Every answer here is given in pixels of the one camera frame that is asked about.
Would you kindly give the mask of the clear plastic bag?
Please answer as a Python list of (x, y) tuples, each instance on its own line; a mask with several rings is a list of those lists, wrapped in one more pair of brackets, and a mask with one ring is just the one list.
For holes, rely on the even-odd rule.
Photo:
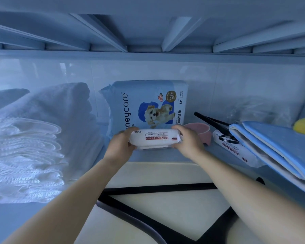
[(231, 124), (255, 121), (291, 127), (294, 121), (293, 110), (289, 103), (263, 97), (248, 96), (232, 99), (225, 104), (222, 112)]

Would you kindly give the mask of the person's right hand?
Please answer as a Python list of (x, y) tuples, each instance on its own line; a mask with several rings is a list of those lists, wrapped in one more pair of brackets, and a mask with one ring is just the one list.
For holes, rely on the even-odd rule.
[(173, 144), (172, 148), (179, 150), (184, 157), (194, 162), (198, 161), (199, 157), (206, 152), (198, 134), (189, 128), (185, 128), (182, 141)]

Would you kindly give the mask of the blue pet pad package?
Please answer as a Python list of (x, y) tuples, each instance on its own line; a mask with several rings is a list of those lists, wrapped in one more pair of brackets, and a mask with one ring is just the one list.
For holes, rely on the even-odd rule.
[(117, 81), (99, 92), (109, 107), (109, 138), (130, 127), (163, 129), (184, 123), (187, 82)]

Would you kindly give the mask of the stack of white folded cloths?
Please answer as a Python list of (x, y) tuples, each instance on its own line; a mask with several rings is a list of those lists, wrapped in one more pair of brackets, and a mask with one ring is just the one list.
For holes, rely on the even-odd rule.
[(61, 127), (27, 118), (0, 118), (0, 204), (47, 203), (65, 185), (68, 162)]

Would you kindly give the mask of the pink pet bowl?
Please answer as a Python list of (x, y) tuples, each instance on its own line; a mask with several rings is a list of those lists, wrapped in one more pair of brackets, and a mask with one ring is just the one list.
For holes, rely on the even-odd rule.
[(210, 126), (206, 123), (188, 123), (185, 124), (184, 127), (189, 128), (195, 131), (202, 143), (210, 146), (212, 140), (212, 132), (210, 130)]

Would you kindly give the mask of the folded blue absorbent pads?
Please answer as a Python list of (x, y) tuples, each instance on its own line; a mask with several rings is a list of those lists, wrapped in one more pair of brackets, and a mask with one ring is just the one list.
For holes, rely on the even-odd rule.
[(305, 192), (305, 134), (255, 121), (231, 124), (229, 131), (258, 159)]

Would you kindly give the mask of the white wet wipes pack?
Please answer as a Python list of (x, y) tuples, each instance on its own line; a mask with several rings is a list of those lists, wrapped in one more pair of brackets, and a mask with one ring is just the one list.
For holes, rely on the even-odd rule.
[(236, 158), (242, 161), (242, 163), (253, 167), (253, 168), (260, 168), (262, 166), (265, 166), (266, 164), (262, 162), (260, 159), (258, 159), (252, 152), (250, 152), (246, 147), (244, 147), (241, 144), (234, 144), (229, 143), (226, 141), (223, 141), (219, 139), (220, 136), (223, 134), (215, 130), (213, 133), (213, 139), (214, 142), (220, 145), (222, 148), (224, 148), (226, 151), (234, 155)]
[(182, 133), (177, 129), (140, 129), (131, 133), (129, 142), (139, 150), (169, 148), (181, 143)]

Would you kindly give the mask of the white slatted metal shelf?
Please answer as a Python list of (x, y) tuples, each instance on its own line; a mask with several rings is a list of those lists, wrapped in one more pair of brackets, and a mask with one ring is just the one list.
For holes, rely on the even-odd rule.
[(0, 0), (0, 49), (305, 55), (305, 0)]

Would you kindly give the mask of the grey folded towel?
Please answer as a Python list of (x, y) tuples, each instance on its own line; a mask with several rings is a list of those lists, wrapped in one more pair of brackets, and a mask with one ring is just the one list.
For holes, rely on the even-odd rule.
[(23, 88), (0, 90), (0, 109), (15, 102), (30, 91)]

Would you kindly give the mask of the person's left hand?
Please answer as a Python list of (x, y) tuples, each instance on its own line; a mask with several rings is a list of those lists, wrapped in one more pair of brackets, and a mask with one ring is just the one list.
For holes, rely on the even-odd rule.
[(133, 154), (133, 151), (137, 148), (130, 143), (130, 139), (122, 137), (122, 132), (114, 135), (110, 140), (105, 155), (104, 161), (108, 161), (112, 164), (124, 165)]

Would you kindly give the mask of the person's right forearm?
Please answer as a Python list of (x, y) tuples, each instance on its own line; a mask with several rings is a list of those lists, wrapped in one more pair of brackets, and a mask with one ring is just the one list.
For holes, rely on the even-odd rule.
[(305, 244), (305, 209), (240, 171), (196, 150), (186, 154), (210, 176), (241, 220), (267, 244)]

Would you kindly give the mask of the fluffy white folded towel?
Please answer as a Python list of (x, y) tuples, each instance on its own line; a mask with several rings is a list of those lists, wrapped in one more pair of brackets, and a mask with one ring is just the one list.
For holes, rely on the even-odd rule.
[(68, 166), (63, 169), (66, 183), (75, 180), (91, 166), (91, 160), (81, 164), (83, 146), (94, 140), (100, 146), (101, 137), (95, 115), (91, 114), (90, 90), (86, 83), (65, 83), (30, 92), (0, 109), (0, 118), (27, 118), (54, 123), (61, 127), (57, 140)]

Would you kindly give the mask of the black scissors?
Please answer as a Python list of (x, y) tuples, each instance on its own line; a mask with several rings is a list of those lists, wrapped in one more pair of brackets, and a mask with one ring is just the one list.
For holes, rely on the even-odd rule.
[(207, 117), (199, 112), (194, 112), (194, 115), (214, 127), (216, 130), (220, 131), (222, 135), (218, 137), (219, 140), (227, 143), (239, 144), (239, 141), (229, 131), (230, 124), (214, 118)]

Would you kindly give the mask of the person's left forearm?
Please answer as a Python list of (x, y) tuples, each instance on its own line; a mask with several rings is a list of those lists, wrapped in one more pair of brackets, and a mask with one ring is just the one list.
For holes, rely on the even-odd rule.
[(129, 157), (104, 157), (2, 244), (73, 244), (111, 178)]

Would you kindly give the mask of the yellow curved plastic toy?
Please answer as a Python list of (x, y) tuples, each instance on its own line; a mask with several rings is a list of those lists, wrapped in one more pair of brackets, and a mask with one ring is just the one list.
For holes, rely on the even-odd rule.
[(296, 121), (293, 125), (293, 130), (297, 133), (305, 135), (305, 118)]

